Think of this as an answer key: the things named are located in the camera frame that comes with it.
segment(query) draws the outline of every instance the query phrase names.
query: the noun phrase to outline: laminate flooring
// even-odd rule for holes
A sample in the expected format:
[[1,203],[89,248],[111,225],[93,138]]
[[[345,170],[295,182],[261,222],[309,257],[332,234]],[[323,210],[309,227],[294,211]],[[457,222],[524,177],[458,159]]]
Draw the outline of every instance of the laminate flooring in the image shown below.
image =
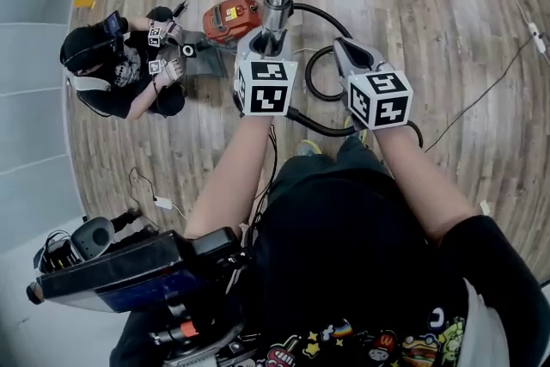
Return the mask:
[[[174,8],[181,0],[96,0],[76,10],[72,26],[96,23],[118,9],[145,15],[156,5]],[[202,14],[222,0],[189,0],[180,17],[190,30],[202,28]],[[529,37],[515,0],[295,0],[334,15],[354,38],[377,47],[406,72],[414,89],[411,118],[431,144],[466,105],[503,72]],[[550,32],[548,0],[518,0],[530,21]],[[338,33],[318,17],[296,12],[290,19],[295,49],[321,48]],[[303,68],[311,56],[298,52],[292,104],[325,125],[341,127],[339,103],[315,99]],[[227,59],[231,70],[232,60]],[[332,56],[320,60],[315,84],[339,90]],[[190,97],[176,117],[144,115],[137,122],[103,119],[68,91],[69,130],[76,179],[90,216],[116,216],[131,206],[128,173],[148,177],[157,195],[171,198],[184,215],[235,129],[237,111],[229,79],[188,78]],[[486,200],[512,245],[537,278],[550,278],[550,66],[530,43],[507,77],[467,112],[428,153],[473,202]],[[341,139],[323,138],[287,119],[275,123],[279,167],[303,138],[333,155]],[[131,177],[133,197],[163,229],[182,231],[185,220],[152,202],[147,181]]]

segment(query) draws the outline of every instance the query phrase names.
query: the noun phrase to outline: shoe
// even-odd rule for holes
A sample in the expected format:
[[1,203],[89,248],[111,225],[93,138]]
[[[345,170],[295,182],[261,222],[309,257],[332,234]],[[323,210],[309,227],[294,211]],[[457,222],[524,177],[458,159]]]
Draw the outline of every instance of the shoe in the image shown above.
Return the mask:
[[300,144],[296,147],[296,156],[313,156],[321,154],[322,151],[319,146],[309,139],[300,141]]
[[[344,121],[344,128],[351,127],[353,125],[353,119],[351,118],[351,115],[348,116]],[[367,129],[363,129],[361,131],[357,131],[350,135],[350,137],[356,137],[359,138],[359,141],[361,141],[362,145],[367,145]]]
[[139,219],[143,215],[140,208],[130,208],[128,213],[132,214],[136,219]]

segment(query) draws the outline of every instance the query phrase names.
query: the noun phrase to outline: person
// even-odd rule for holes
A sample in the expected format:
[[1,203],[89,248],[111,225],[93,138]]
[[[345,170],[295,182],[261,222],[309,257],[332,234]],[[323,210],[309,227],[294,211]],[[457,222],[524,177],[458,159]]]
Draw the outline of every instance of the person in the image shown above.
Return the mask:
[[[189,217],[187,238],[222,227],[240,234],[271,125],[271,117],[241,119]],[[241,365],[539,365],[550,334],[540,286],[494,220],[409,131],[375,131],[385,165],[352,136],[335,161],[305,141],[280,169],[244,290],[260,348]],[[162,365],[161,349],[145,341],[132,356],[121,339],[111,365],[145,365],[140,351],[147,365]],[[123,353],[131,363],[119,364]]]
[[145,112],[168,117],[181,111],[185,96],[180,84],[174,83],[166,72],[152,81],[148,71],[148,61],[159,52],[158,47],[148,44],[149,29],[161,28],[164,37],[170,34],[177,41],[183,30],[173,19],[172,11],[166,7],[156,7],[145,17],[120,17],[121,33],[130,33],[124,41],[123,55],[114,54],[109,46],[93,48],[113,38],[103,22],[70,32],[61,46],[62,64],[76,79],[95,78],[108,86],[77,90],[80,99],[99,112],[123,119],[138,119]]

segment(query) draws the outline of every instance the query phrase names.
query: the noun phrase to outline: sticker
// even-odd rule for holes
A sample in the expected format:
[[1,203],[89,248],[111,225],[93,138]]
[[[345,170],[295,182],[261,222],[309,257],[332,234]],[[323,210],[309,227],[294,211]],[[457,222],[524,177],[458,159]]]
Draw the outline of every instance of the sticker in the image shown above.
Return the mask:
[[347,320],[344,320],[344,325],[340,327],[335,327],[333,332],[333,338],[344,338],[353,334],[353,329],[351,329],[350,323]]
[[357,333],[356,337],[363,347],[370,345],[370,343],[375,340],[375,337],[366,330]]
[[266,367],[294,367],[296,357],[292,351],[296,348],[300,337],[292,335],[284,344],[273,345],[267,353]]
[[462,337],[464,336],[464,319],[455,318],[455,322],[439,334],[439,342],[443,346],[441,364],[456,365],[461,351]]
[[308,346],[302,350],[302,353],[306,355],[309,359],[313,359],[317,356],[317,353],[321,351],[319,343],[308,344]]
[[392,331],[383,332],[369,350],[369,358],[379,363],[387,361],[389,355],[394,351],[395,339],[395,333]]
[[186,43],[180,48],[180,50],[181,50],[182,57],[188,57],[188,58],[197,57],[197,49],[193,43]]
[[235,367],[256,367],[256,362],[253,359],[245,359],[237,364]]
[[443,309],[435,308],[431,311],[430,317],[428,318],[428,327],[430,330],[438,330],[445,323],[445,314]]
[[149,46],[161,47],[161,39],[159,37],[149,37]]
[[436,362],[438,350],[437,337],[431,333],[417,339],[407,336],[401,344],[403,361],[412,367],[430,367]]
[[225,20],[226,21],[229,21],[229,20],[233,20],[233,19],[236,19],[237,18],[237,8],[233,7],[233,8],[229,8],[225,11]]
[[321,339],[323,341],[328,341],[332,338],[344,338],[353,334],[353,329],[351,329],[350,323],[347,320],[344,320],[344,325],[340,327],[335,327],[332,324],[322,331]]
[[151,28],[149,30],[149,37],[158,37],[161,35],[161,29],[160,28]]
[[149,61],[149,73],[151,75],[160,74],[162,72],[161,60]]

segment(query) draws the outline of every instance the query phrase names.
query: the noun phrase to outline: graphic print shirt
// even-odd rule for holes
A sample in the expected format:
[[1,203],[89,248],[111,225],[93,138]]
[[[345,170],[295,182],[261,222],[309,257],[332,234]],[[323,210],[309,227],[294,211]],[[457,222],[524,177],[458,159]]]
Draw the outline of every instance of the graphic print shirt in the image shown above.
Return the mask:
[[[479,276],[460,268],[464,236],[504,241],[514,264],[517,257],[489,217],[460,225],[438,248],[394,194],[341,176],[297,185],[260,225],[253,278],[264,345],[240,365],[457,366],[468,316],[464,277]],[[513,357],[514,341],[509,348]]]

